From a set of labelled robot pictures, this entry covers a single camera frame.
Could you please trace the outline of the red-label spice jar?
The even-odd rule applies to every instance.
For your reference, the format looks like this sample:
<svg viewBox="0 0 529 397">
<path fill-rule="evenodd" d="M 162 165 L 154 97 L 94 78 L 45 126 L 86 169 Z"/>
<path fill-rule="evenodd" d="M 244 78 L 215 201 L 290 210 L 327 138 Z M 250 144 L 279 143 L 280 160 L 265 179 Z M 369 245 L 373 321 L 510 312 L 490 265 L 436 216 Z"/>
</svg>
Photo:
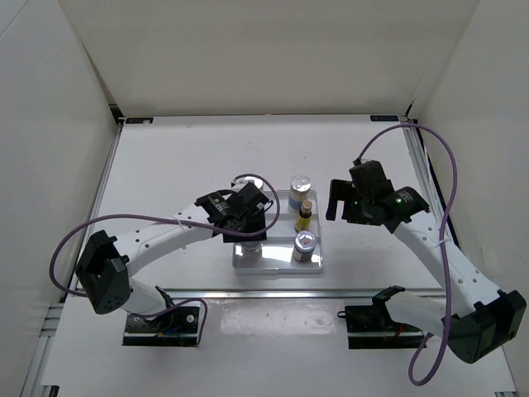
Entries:
<svg viewBox="0 0 529 397">
<path fill-rule="evenodd" d="M 316 238 L 311 232 L 299 232 L 294 239 L 293 259 L 298 262 L 309 262 L 316 246 Z"/>
</svg>

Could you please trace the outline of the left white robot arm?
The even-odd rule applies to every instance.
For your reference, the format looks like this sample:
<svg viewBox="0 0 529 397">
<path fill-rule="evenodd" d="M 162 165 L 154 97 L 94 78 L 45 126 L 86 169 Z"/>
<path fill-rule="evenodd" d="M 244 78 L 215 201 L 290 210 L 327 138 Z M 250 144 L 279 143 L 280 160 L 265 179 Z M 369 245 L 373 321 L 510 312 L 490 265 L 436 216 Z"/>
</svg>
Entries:
<svg viewBox="0 0 529 397">
<path fill-rule="evenodd" d="M 216 236 L 224 242 L 262 242 L 265 213 L 272 204 L 253 183 L 246 183 L 236 190 L 206 194 L 169 219 L 134 232 L 117 236 L 95 232 L 75 273 L 95 313 L 123 309 L 145 316 L 155 331 L 164 331 L 174 319 L 168 297 L 136 280 L 135 274 L 173 251 Z"/>
</svg>

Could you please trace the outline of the tall white shaker bottle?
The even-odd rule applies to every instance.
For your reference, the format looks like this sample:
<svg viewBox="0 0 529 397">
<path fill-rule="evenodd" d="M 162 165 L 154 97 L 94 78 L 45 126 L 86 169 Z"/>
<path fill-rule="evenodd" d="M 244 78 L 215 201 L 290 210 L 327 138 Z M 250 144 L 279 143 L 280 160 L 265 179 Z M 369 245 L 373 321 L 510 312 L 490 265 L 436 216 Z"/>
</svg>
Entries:
<svg viewBox="0 0 529 397">
<path fill-rule="evenodd" d="M 231 181 L 231 190 L 238 192 L 246 184 L 253 184 L 257 189 L 262 190 L 263 182 L 261 179 L 252 176 L 240 176 Z"/>
<path fill-rule="evenodd" d="M 306 175 L 295 175 L 290 182 L 288 210 L 297 213 L 309 195 L 312 182 Z"/>
</svg>

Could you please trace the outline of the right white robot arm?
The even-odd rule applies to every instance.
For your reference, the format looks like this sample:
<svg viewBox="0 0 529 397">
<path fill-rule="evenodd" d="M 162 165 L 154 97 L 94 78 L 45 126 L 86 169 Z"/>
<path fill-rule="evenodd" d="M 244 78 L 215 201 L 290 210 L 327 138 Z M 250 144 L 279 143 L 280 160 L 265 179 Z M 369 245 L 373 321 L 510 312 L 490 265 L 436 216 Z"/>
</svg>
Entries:
<svg viewBox="0 0 529 397">
<path fill-rule="evenodd" d="M 326 220 L 383 226 L 410 249 L 446 293 L 441 304 L 390 286 L 361 309 L 355 324 L 392 331 L 406 324 L 445 337 L 450 350 L 473 364 L 511 341 L 527 302 L 514 290 L 503 291 L 483 275 L 450 240 L 427 201 L 413 188 L 395 189 L 376 160 L 350 168 L 350 179 L 332 179 Z"/>
</svg>

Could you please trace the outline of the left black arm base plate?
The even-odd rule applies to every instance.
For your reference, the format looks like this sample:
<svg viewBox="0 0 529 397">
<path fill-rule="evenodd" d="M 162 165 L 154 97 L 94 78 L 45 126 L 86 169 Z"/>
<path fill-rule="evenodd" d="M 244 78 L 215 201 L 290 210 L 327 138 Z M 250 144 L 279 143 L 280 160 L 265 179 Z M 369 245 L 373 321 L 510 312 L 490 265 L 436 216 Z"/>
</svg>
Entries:
<svg viewBox="0 0 529 397">
<path fill-rule="evenodd" d="M 128 315 L 122 336 L 126 347 L 198 347 L 208 315 L 203 299 L 175 303 L 161 318 Z"/>
</svg>

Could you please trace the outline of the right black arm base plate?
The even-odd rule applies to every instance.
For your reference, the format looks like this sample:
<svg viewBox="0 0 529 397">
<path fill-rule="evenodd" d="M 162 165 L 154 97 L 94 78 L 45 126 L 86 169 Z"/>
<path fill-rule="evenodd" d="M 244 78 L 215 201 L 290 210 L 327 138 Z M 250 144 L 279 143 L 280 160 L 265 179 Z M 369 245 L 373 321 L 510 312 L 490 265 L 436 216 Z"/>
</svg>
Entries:
<svg viewBox="0 0 529 397">
<path fill-rule="evenodd" d="M 416 349 L 424 332 L 408 324 L 376 322 L 370 306 L 345 306 L 337 317 L 346 322 L 350 350 Z"/>
</svg>

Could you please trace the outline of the small yellow bottle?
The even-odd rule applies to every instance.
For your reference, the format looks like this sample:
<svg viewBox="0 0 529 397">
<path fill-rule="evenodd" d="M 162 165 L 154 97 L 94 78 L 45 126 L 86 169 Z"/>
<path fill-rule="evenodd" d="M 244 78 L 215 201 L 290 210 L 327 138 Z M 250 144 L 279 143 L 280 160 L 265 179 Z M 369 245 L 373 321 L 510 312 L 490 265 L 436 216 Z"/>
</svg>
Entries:
<svg viewBox="0 0 529 397">
<path fill-rule="evenodd" d="M 296 232 L 308 231 L 310 228 L 310 222 L 312 218 L 312 202 L 310 200 L 304 200 L 298 211 L 298 218 L 295 223 L 294 229 Z"/>
</svg>

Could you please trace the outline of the silver-lid spice jar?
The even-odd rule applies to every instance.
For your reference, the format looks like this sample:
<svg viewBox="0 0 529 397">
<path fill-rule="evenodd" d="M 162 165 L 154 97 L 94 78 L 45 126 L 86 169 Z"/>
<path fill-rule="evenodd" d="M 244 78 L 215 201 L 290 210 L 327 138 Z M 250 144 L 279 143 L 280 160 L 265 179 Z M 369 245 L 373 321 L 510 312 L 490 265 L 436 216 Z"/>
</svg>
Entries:
<svg viewBox="0 0 529 397">
<path fill-rule="evenodd" d="M 247 260 L 255 260 L 261 257 L 262 247 L 261 242 L 242 242 L 242 256 Z"/>
</svg>

